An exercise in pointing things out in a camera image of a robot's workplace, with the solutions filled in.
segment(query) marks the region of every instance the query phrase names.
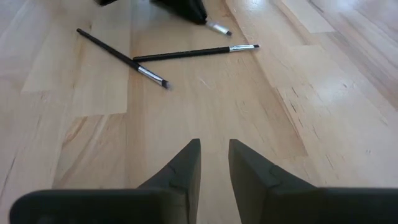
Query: makeup brush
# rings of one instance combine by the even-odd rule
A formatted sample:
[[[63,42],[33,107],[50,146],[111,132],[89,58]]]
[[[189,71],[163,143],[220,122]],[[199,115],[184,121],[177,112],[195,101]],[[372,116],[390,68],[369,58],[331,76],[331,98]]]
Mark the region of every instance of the makeup brush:
[[[202,49],[202,50],[189,50],[184,52],[174,52],[174,53],[166,53],[166,54],[156,54],[156,55],[146,55],[146,56],[138,56],[134,57],[133,61],[135,62],[150,62],[156,60],[167,60],[173,58],[185,58],[185,57],[197,57],[204,55],[214,55],[214,54],[226,54],[230,52],[237,52],[241,50],[252,50],[259,48],[258,44],[254,45],[236,45],[231,47],[217,47],[212,49]]]
[[[225,35],[230,36],[230,37],[232,36],[232,32],[229,31],[228,28],[223,27],[223,26],[219,25],[218,23],[208,22],[207,21],[206,22],[206,26],[210,27],[210,29],[213,29],[213,30],[215,30],[215,31],[217,31],[219,33],[225,34]]]
[[[103,43],[102,41],[98,40],[97,38],[93,37],[92,35],[89,35],[88,33],[86,33],[85,31],[81,30],[81,29],[77,29],[76,30],[80,35],[82,35],[83,37],[86,37],[87,39],[89,39],[90,41],[92,41],[94,44],[98,45],[99,47],[101,47],[102,49],[106,50],[107,52],[109,52],[111,55],[115,56],[116,58],[118,58],[119,60],[121,60],[122,62],[128,64],[131,68],[133,68],[135,71],[145,75],[146,77],[150,78],[151,80],[155,81],[157,84],[161,85],[162,87],[166,88],[166,89],[171,89],[171,85],[170,83],[163,79],[162,77],[154,74],[153,72],[149,71],[148,69],[142,67],[141,65],[139,65],[137,62],[131,60],[129,57],[125,56],[124,54],[118,52],[117,50],[113,49],[112,47],[106,45],[105,43]]]

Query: silver ferrule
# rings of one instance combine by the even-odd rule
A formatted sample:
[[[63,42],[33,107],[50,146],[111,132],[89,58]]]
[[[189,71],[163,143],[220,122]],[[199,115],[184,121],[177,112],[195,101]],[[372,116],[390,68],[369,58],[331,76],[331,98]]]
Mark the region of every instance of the silver ferrule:
[[[229,52],[236,52],[236,51],[249,50],[249,49],[255,49],[254,45],[236,45],[236,46],[230,46],[230,47],[229,47]]]
[[[219,24],[217,24],[215,22],[207,22],[206,26],[208,26],[208,27],[210,27],[210,28],[214,29],[215,31],[218,31],[218,32],[220,32],[222,34],[228,35],[229,29],[225,28],[225,27],[223,27],[223,26],[221,26],[221,25],[219,25]]]
[[[148,69],[140,66],[138,68],[138,72],[155,81],[157,84],[162,85],[163,78],[149,71]]]

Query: wooden floor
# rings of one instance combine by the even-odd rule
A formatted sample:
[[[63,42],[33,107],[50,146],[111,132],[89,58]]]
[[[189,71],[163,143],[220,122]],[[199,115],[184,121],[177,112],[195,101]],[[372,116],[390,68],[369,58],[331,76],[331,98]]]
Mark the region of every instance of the wooden floor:
[[[398,2],[205,0],[227,38],[144,0],[0,0],[0,223],[37,189],[134,188],[192,138],[198,223],[240,223],[237,138],[317,186],[398,187]],[[143,63],[167,91],[82,39],[130,56],[260,44]]]

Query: black object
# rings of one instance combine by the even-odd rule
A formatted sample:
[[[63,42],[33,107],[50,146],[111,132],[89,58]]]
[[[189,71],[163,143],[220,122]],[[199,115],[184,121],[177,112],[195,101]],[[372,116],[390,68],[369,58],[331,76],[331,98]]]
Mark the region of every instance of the black object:
[[[242,224],[398,223],[398,190],[318,188],[235,139],[229,173]]]
[[[186,57],[197,57],[204,55],[214,55],[214,54],[226,54],[230,53],[231,47],[216,47],[212,49],[201,49],[201,50],[189,50],[184,52],[174,52],[174,53],[166,53],[166,54],[156,54],[156,55],[146,55],[146,56],[138,56],[134,57],[133,61],[135,62],[150,62],[156,60],[167,60],[174,58],[186,58]]]
[[[200,140],[131,190],[43,190],[21,197],[11,224],[181,223],[197,219]]]
[[[11,224],[195,223],[200,140],[132,190],[45,190],[20,198]],[[229,173],[242,224],[398,223],[398,190],[318,188],[238,140]]]
[[[97,2],[97,4],[99,4],[100,6],[106,6],[107,4],[111,4],[114,1],[117,0],[94,0],[95,2]]]
[[[95,1],[100,6],[105,6],[117,0]],[[201,0],[154,0],[153,2],[196,24],[206,24],[207,12]]]
[[[154,82],[158,83],[162,87],[166,89],[170,89],[170,83],[163,79],[162,77],[156,75],[155,73],[149,71],[148,69],[142,67],[139,65],[137,62],[131,60],[129,57],[125,56],[124,54],[118,52],[117,50],[113,49],[112,47],[108,46],[104,42],[98,40],[97,38],[93,37],[92,35],[89,35],[85,31],[81,29],[76,30],[80,35],[83,37],[86,37],[88,40],[92,41],[94,44],[98,45],[102,49],[106,50],[109,52],[111,55],[115,56],[117,59],[121,60],[122,62],[128,64],[131,68],[133,68],[135,71],[145,75],[146,77],[150,78]]]

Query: light wood plank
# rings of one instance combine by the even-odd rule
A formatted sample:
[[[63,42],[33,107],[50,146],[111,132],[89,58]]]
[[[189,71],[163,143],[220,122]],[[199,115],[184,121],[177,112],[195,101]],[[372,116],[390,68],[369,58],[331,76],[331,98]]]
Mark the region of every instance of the light wood plank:
[[[317,39],[312,35],[305,24],[302,23],[298,15],[295,15],[282,0],[274,0],[273,2],[278,9],[283,12],[284,16],[292,24],[292,27],[300,34],[307,45],[314,45],[318,43]]]
[[[74,120],[62,144],[53,187],[125,188],[126,126],[123,114]]]
[[[365,57],[358,54],[338,33],[317,34],[322,47],[330,57],[349,76],[361,93],[383,114],[389,122],[396,120],[398,99],[391,90],[392,85],[384,85],[377,79],[381,75],[371,62],[363,60]]]
[[[91,30],[87,31],[128,55],[130,8],[129,1],[118,1],[97,9]],[[74,86],[74,115],[125,113],[129,67],[90,41],[84,41],[84,56]]]
[[[260,7],[258,13],[252,13],[250,5],[242,5],[242,1],[231,0],[227,5],[234,9],[231,13],[239,27],[242,27],[245,38],[256,40],[260,44],[261,49],[254,55],[272,87],[307,83],[305,76],[293,69],[293,59],[287,50],[288,46],[284,45],[275,31],[264,22],[267,20],[265,7]]]
[[[398,67],[398,43],[356,10],[343,13],[349,24],[395,68]]]
[[[365,1],[357,10],[382,29],[390,38],[398,42],[397,1]]]
[[[2,0],[0,1],[0,36],[7,29],[13,18],[27,0]]]
[[[48,34],[59,3],[59,0],[27,0],[0,37],[0,77],[12,80],[19,90]]]
[[[278,39],[288,46],[312,44],[313,39],[309,32],[303,27],[297,27],[277,4],[269,4],[263,12],[265,23],[272,29]]]
[[[359,29],[358,17],[362,16],[354,9],[344,12],[324,11],[323,15],[338,31],[338,33],[331,33],[330,39],[337,47],[343,49],[384,98],[395,109],[398,108],[398,69],[396,60],[389,59],[396,54],[397,43],[388,38],[382,30],[371,26],[365,18],[360,20],[367,21],[367,25],[364,25],[367,28]],[[389,47],[377,44],[376,39],[382,40]]]
[[[396,185],[391,170],[397,156],[391,151],[398,144],[396,123],[387,122],[322,48],[291,51],[311,85],[279,91],[308,155],[316,158],[321,177],[328,177],[323,185]]]
[[[224,16],[228,15],[224,4],[206,3],[209,14],[213,12],[212,20],[239,30],[233,21],[225,19],[230,15]],[[242,33],[234,32],[226,39],[164,12],[157,14],[159,9],[145,3],[134,8],[132,55],[150,54],[158,47],[160,52],[170,52],[246,41]],[[156,14],[156,19],[141,16],[139,10],[145,13],[144,9]],[[138,24],[147,27],[136,29]],[[150,62],[145,66],[168,79],[174,89],[163,90],[132,72],[126,124],[131,187],[155,174],[192,138],[200,138],[203,164],[198,222],[239,223],[229,179],[229,139],[238,138],[273,161],[307,155],[251,52]]]
[[[79,36],[76,28],[88,30],[91,21],[70,10],[67,2],[62,2],[22,91],[74,88],[86,41]],[[93,2],[81,4],[81,7],[86,9],[86,14],[96,9]]]
[[[7,169],[1,169],[2,212],[26,193],[51,188],[70,118],[71,99],[70,92],[19,98],[0,158],[2,167],[9,164]]]
[[[333,32],[334,28],[303,0],[281,0],[310,33]]]
[[[287,172],[301,178],[315,186],[322,185],[322,178],[314,166],[312,158],[309,156],[297,156],[289,159],[282,159],[276,164]]]

